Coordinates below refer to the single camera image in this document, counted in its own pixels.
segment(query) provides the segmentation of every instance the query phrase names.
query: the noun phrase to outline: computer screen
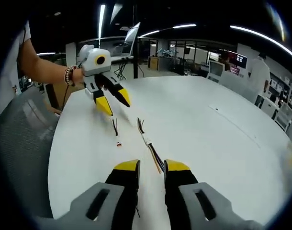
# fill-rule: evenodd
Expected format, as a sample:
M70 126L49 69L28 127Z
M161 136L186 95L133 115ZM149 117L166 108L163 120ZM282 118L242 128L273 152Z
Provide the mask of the computer screen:
M236 66L246 69L247 57L234 53L234 52L228 52L228 56L229 56L229 62L231 64L234 64Z
M190 50L191 50L191 48L185 47L184 48L184 54L190 54Z
M138 28L140 27L140 23L136 24L134 27L132 27L125 38L124 46L123 46L123 54L129 54L129 56L132 55L133 51L133 43L135 42L135 38L137 36Z

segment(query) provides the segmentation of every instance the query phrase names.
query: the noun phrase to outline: wristband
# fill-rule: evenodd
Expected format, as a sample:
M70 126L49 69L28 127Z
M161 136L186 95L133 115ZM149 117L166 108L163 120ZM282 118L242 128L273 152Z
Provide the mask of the wristband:
M75 86L75 83L73 81L73 72L76 68L77 66L70 66L65 70L64 81L67 85Z

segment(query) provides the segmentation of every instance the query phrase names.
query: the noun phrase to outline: white lab coat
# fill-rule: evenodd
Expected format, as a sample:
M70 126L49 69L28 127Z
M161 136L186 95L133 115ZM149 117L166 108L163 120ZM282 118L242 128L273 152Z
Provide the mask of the white lab coat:
M265 81L270 83L270 69L264 62L264 59L261 57L253 59L248 71L251 73L250 78L248 78L251 87L256 88L259 94L263 95Z

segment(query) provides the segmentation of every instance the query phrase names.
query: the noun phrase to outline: white table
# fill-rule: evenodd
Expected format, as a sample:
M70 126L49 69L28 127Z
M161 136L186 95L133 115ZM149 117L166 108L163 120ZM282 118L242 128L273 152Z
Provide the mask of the white table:
M122 81L132 106L105 92L123 142L116 146L111 121L84 91L73 93L51 147L48 188L54 218L122 161L141 160L133 229L170 229L163 175L136 127L144 128L161 159L187 164L199 182L228 198L244 219L267 223L285 201L280 157L289 138L265 113L231 90L195 76Z

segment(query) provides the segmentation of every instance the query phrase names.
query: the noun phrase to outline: black ceiling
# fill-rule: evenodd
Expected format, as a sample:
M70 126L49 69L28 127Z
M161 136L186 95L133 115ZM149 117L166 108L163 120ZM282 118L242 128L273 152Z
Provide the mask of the black ceiling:
M270 1L282 18L288 36L285 42L273 24L263 1L196 1L196 0L81 0L71 4L63 1L45 1L30 17L32 42L37 52L64 51L65 44L98 37L99 7L106 4L102 37L126 35L122 26L132 26L133 5L135 21L141 22L139 35L171 28L175 25L195 23L196 27L167 29L150 37L176 39L209 39L230 44L242 43L266 52L292 72L292 57L272 43L247 33L234 31L238 25L265 34L292 50L292 2ZM123 5L110 24L115 3Z

